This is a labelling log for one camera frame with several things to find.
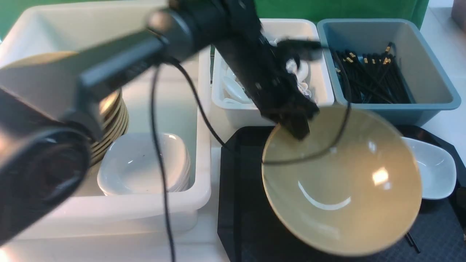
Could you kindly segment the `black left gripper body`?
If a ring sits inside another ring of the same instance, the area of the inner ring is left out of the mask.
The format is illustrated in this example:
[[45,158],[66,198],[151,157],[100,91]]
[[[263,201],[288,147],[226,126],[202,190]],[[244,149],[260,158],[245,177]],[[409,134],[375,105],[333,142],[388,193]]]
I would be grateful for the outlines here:
[[286,65],[317,61],[324,46],[318,40],[285,39],[271,45],[264,37],[235,37],[233,69],[246,92],[266,118],[285,124],[306,122],[319,112],[298,89],[297,77]]

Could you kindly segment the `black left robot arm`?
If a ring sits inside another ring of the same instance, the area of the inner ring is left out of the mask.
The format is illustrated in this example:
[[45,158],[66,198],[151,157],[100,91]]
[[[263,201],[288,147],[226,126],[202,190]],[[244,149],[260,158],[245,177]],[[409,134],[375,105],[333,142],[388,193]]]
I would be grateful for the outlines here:
[[213,45],[261,115],[294,138],[308,135],[318,106],[297,88],[286,62],[316,61],[316,40],[261,33],[252,0],[171,0],[146,28],[44,64],[1,70],[1,245],[69,198],[103,136],[99,103],[152,66],[181,62]]

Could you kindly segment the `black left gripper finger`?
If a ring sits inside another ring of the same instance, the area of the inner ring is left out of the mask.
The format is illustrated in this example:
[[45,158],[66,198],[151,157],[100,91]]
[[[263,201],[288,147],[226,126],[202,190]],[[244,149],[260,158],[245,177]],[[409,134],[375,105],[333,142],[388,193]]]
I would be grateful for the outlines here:
[[279,124],[296,140],[303,140],[309,134],[308,119],[304,116],[285,116]]

